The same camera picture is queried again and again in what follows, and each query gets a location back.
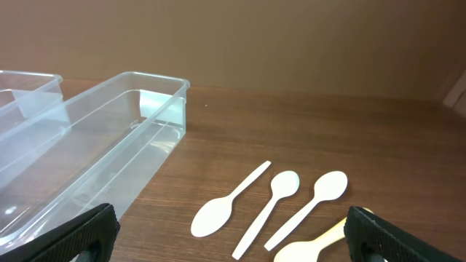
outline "spoon handle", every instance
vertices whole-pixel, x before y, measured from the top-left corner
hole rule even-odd
[[[245,180],[241,182],[241,184],[233,190],[233,192],[229,195],[232,199],[239,195],[243,190],[245,190],[255,179],[257,179],[269,166],[270,161],[265,161],[259,167],[256,168],[250,175],[247,176]]]
[[[365,210],[373,213],[371,210],[364,207]],[[318,243],[321,249],[337,242],[344,238],[344,224],[347,222],[347,218],[343,218],[342,221],[338,222],[335,226],[329,229],[326,233],[320,235],[318,238],[312,240],[314,243]]]
[[[300,211],[298,211],[294,216],[292,216],[283,226],[278,229],[277,232],[267,241],[264,247],[270,251],[276,245],[278,245],[284,238],[286,238],[292,230],[294,230],[300,223],[303,221],[307,214],[311,212],[311,210],[319,203],[316,198],[311,200],[311,202],[307,203]]]
[[[254,241],[254,239],[257,237],[257,234],[262,229],[262,226],[267,221],[267,218],[269,217],[275,204],[277,204],[277,199],[274,199],[272,197],[272,199],[270,199],[270,201],[267,203],[267,205],[264,207],[261,213],[259,213],[254,222],[249,226],[249,229],[242,236],[242,239],[238,243],[238,246],[236,246],[236,248],[233,251],[232,257],[234,259],[239,260],[242,254],[246,252],[250,244]]]

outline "transparent tray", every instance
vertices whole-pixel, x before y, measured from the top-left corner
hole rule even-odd
[[[42,114],[55,135],[0,184],[0,254],[104,202],[120,218],[183,137],[188,88],[184,79],[127,72]]]

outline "white plastic spoon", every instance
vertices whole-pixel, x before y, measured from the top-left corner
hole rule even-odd
[[[339,198],[348,185],[347,176],[340,171],[328,172],[321,176],[314,185],[314,199],[307,203],[300,211],[286,221],[283,226],[264,245],[270,251],[286,238],[311,210],[321,201]]]
[[[274,262],[317,262],[317,258],[322,249],[344,238],[344,224],[347,219],[333,226],[326,233],[312,241],[293,242],[280,250],[274,259]]]
[[[233,192],[225,197],[212,199],[205,203],[191,224],[191,234],[195,237],[205,237],[221,228],[232,214],[233,199],[245,190],[270,166],[270,161],[265,161],[256,168]]]
[[[237,260],[241,258],[242,254],[246,252],[250,244],[256,238],[278,200],[283,197],[289,197],[298,191],[299,176],[293,171],[281,172],[272,179],[270,186],[272,187],[272,198],[249,226],[249,229],[244,236],[242,236],[240,243],[238,243],[238,246],[236,246],[232,254],[233,258]]]

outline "plastic bin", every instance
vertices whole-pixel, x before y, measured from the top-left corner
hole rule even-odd
[[[188,88],[184,79],[127,72],[42,114],[69,126],[0,186],[0,254],[104,202],[120,218],[183,137]]]

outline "table surface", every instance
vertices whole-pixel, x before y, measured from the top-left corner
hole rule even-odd
[[[66,97],[97,82],[65,81]],[[192,87],[187,133],[120,220],[112,261],[235,261],[232,252],[271,196],[271,179],[299,174],[242,261],[273,261],[281,247],[312,240],[351,205],[466,260],[466,121],[431,102]],[[224,227],[203,238],[191,222],[264,161],[271,167],[234,202]],[[323,174],[344,171],[339,199],[319,204],[271,252],[265,242],[314,195]],[[340,240],[319,261],[350,261]]]

